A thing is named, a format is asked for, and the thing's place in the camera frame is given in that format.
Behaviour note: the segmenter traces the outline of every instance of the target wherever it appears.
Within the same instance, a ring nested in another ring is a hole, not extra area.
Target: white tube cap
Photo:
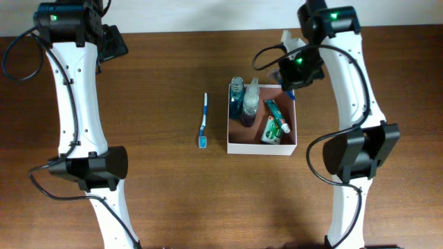
[[[283,130],[285,133],[289,133],[289,132],[291,132],[291,129],[289,128],[289,125],[288,125],[288,124],[284,124],[284,125],[282,125],[281,128],[282,128],[282,130]]]

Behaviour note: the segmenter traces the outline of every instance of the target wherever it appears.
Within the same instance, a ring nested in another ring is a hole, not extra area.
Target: green and white package
[[[269,145],[279,145],[282,140],[283,130],[278,126],[273,116],[269,116],[261,141]]]

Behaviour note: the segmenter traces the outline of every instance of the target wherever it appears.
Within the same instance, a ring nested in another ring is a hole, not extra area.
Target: toothpaste tube
[[[273,100],[265,100],[266,104],[272,111],[272,115],[274,116],[275,120],[278,123],[278,126],[282,128],[282,130],[285,133],[291,132],[291,129],[289,128],[289,125],[286,123],[286,120],[284,120],[282,112],[279,110],[277,104]]]
[[[279,128],[275,118],[269,116],[268,122],[266,122],[266,128],[262,135],[262,143],[268,145],[279,145],[282,140],[283,131]]]

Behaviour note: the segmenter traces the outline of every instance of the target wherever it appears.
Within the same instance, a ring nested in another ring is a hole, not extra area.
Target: open box
[[[255,122],[252,127],[244,127],[239,120],[229,118],[229,90],[228,88],[228,154],[258,154],[290,156],[297,147],[296,103],[282,91],[281,86],[273,84],[261,84],[260,103]],[[265,100],[275,100],[283,114],[291,132],[283,133],[279,145],[260,144],[266,122],[272,116],[271,110],[264,103]]]

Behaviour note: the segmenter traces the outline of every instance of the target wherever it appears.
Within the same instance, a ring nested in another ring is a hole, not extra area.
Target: brown table surface
[[[309,171],[305,151],[338,129],[329,78],[297,91],[298,147],[292,156],[226,154],[227,85],[247,82],[251,60],[281,30],[124,35],[129,54],[97,76],[109,146],[129,154],[126,201],[144,248],[265,248],[321,243],[332,217],[332,187]],[[363,29],[374,93],[401,139],[377,172],[366,206],[368,245],[443,245],[443,26]],[[299,30],[293,35],[300,36]],[[11,38],[0,39],[4,53]],[[32,40],[11,55],[12,73],[37,63]],[[281,53],[263,56],[259,63]],[[0,74],[0,248],[102,248],[88,201],[57,202],[27,171],[57,154],[59,120],[47,59],[34,79]],[[208,148],[198,149],[202,97],[209,96]],[[321,146],[313,163],[324,175]],[[37,174],[52,193],[81,194],[74,183]]]

